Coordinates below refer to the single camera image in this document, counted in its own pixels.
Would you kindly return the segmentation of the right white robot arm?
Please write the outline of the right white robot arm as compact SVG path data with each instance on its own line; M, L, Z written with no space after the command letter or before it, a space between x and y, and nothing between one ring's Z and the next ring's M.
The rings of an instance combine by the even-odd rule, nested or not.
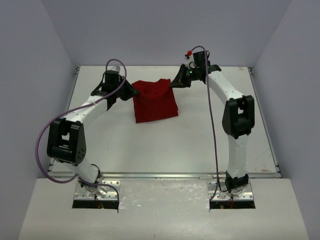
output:
M189 88L193 81L202 81L207 91L214 91L224 104L222 128L228 137L229 160L225 172L225 187L229 194L249 183L246 150L249 135L255 126L255 100L252 95L238 91L223 75L222 69L209 61L206 50L185 55L170 88Z

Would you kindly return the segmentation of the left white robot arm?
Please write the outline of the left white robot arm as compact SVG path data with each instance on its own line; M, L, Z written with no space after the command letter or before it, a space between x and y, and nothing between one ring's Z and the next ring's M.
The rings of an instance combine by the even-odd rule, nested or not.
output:
M101 172L86 157L85 129L117 99L127 101L139 93L118 70L106 70L85 103L50 124L47 155L67 166L84 185L98 184Z

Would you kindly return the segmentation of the red t-shirt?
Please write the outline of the red t-shirt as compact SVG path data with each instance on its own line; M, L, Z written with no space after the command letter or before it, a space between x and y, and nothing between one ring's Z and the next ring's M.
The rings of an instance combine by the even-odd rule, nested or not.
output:
M138 80L132 86L139 91L133 97L135 122L148 123L177 117L178 106L170 79L156 82Z

